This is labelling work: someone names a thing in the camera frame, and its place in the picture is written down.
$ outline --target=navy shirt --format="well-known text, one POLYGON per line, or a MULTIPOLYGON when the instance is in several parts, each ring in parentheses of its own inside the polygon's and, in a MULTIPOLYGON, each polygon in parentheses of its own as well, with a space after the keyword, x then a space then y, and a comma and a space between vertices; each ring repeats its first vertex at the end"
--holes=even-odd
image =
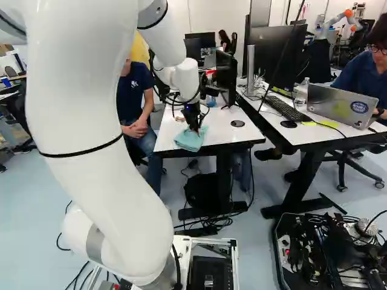
POLYGON ((142 62, 132 62, 126 77, 117 86, 117 112, 120 121, 131 121, 141 116, 141 101, 145 90, 153 87, 153 77, 142 62))
MULTIPOLYGON (((378 73, 371 51, 351 60, 331 86, 378 98, 377 107, 387 109, 387 71, 378 73)), ((387 120, 380 122, 387 125, 387 120)))

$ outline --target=black desk leg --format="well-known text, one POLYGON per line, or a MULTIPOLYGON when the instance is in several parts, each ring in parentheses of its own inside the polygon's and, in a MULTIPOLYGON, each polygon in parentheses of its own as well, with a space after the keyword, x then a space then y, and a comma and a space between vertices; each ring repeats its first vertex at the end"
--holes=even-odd
POLYGON ((303 201, 309 186, 311 185, 326 151, 308 152, 298 167, 298 178, 291 184, 282 204, 261 209, 265 219, 279 218, 283 213, 306 213, 313 210, 330 208, 331 203, 322 198, 303 201))
POLYGON ((230 201, 231 195, 231 167, 232 167, 232 153, 219 152, 216 156, 216 181, 218 199, 220 201, 220 211, 206 212, 199 208, 184 208, 179 210, 179 220, 185 221, 187 219, 204 218, 207 216, 216 216, 221 214, 240 213, 248 210, 247 204, 244 201, 230 201))

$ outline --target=man with glasses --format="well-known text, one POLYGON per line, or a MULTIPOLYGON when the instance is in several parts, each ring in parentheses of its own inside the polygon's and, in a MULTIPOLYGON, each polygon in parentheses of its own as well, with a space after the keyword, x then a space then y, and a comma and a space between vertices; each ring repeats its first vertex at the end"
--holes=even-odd
POLYGON ((331 85, 379 99, 374 115, 387 125, 387 13, 367 36, 368 51, 351 60, 331 85))

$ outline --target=jeans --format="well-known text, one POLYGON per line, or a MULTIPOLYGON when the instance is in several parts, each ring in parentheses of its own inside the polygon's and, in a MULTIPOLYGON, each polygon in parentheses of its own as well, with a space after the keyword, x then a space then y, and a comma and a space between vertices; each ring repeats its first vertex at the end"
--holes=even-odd
MULTIPOLYGON (((122 125, 130 126, 137 120, 123 121, 122 125)), ((156 194, 159 196, 161 192, 161 174, 163 172, 163 159, 153 153, 153 149, 156 144, 156 133, 153 129, 148 126, 148 131, 144 137, 140 139, 132 138, 130 136, 124 135, 126 147, 128 147, 128 142, 130 144, 137 146, 141 149, 142 152, 148 158, 148 172, 146 173, 146 182, 153 188, 156 194)))

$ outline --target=woman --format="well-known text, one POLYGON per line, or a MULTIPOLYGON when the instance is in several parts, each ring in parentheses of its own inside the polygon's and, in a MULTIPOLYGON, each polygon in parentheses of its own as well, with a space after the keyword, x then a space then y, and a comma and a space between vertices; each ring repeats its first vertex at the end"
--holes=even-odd
MULTIPOLYGON (((331 86, 378 98, 379 103, 373 113, 378 116, 378 122, 387 125, 387 13, 375 23, 367 36, 367 44, 368 51, 351 60, 331 86)), ((254 155, 261 161, 278 160, 283 151, 272 148, 256 151, 254 155)))
POLYGON ((228 53, 231 50, 231 41, 227 33, 222 29, 219 31, 220 44, 223 47, 223 51, 228 53))

